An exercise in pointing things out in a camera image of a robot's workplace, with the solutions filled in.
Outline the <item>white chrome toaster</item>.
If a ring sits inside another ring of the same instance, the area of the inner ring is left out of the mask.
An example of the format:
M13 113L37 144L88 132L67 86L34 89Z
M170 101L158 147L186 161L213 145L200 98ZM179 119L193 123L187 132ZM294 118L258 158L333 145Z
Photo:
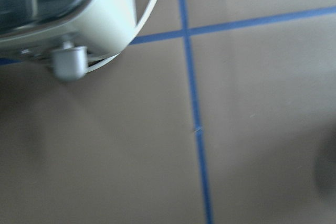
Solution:
M1 57L76 80L133 40L135 0L1 0Z

